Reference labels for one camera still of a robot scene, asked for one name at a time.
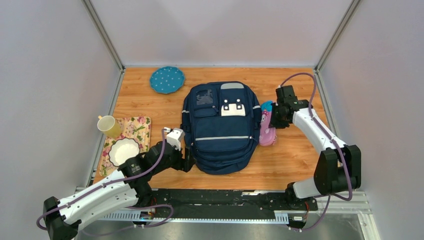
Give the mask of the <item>pink cartoon pencil case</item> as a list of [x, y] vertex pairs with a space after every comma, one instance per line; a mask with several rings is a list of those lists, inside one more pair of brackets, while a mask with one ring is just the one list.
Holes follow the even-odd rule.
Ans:
[[277, 139], [276, 128], [270, 127], [273, 103], [274, 103], [273, 101], [269, 100], [264, 102], [260, 106], [261, 121], [260, 121], [259, 144], [264, 147], [273, 145]]

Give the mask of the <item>navy blue backpack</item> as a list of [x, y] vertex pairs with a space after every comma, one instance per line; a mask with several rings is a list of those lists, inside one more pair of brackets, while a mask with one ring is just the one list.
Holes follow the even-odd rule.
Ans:
[[259, 144], [262, 111], [239, 81], [194, 86], [185, 97], [180, 127], [196, 166], [209, 175], [243, 170]]

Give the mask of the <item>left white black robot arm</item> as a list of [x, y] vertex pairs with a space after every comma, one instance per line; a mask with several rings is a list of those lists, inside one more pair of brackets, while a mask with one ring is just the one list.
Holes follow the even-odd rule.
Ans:
[[93, 221], [122, 208], [148, 207], [154, 202], [151, 178], [169, 168], [189, 172], [196, 160], [188, 147], [185, 153], [166, 141], [149, 151], [128, 158], [103, 180], [58, 199], [43, 203], [43, 214], [36, 222], [51, 240], [71, 240]]

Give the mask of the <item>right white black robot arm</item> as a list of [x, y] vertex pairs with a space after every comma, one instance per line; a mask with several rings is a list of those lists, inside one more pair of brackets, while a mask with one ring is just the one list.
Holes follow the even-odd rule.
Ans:
[[300, 100], [291, 85], [276, 90], [276, 102], [272, 104], [270, 127], [285, 129], [296, 126], [307, 137], [319, 154], [313, 176], [291, 182], [285, 190], [285, 203], [293, 210], [299, 209], [305, 200], [321, 196], [342, 198], [349, 201], [353, 191], [362, 184], [362, 153], [357, 145], [348, 145], [339, 139], [319, 118], [310, 101]]

